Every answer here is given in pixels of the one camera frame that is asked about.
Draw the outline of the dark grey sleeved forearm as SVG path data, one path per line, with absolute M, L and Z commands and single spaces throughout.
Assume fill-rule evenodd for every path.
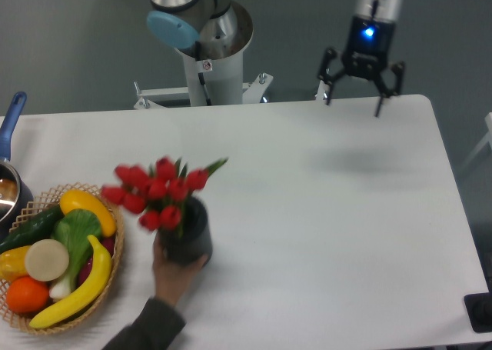
M 185 325 L 186 321 L 173 307 L 152 297 L 140 315 L 103 349 L 167 349 Z

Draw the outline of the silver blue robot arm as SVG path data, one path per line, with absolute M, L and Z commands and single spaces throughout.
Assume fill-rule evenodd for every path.
M 243 54 L 253 36 L 251 16 L 233 0 L 149 0 L 147 26 L 157 40 L 182 57 L 193 106 L 252 104 L 265 100 L 271 75 L 243 81 Z M 343 50 L 327 48 L 318 69 L 315 98 L 331 102 L 344 77 L 375 85 L 378 108 L 401 94 L 405 64 L 391 63 L 389 50 L 403 0 L 357 0 Z

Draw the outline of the person's hand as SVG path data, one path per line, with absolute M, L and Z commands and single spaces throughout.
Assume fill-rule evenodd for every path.
M 165 255 L 159 235 L 155 235 L 152 264 L 155 297 L 167 305 L 175 307 L 207 261 L 208 256 L 202 255 L 186 266 L 174 263 L 168 260 Z

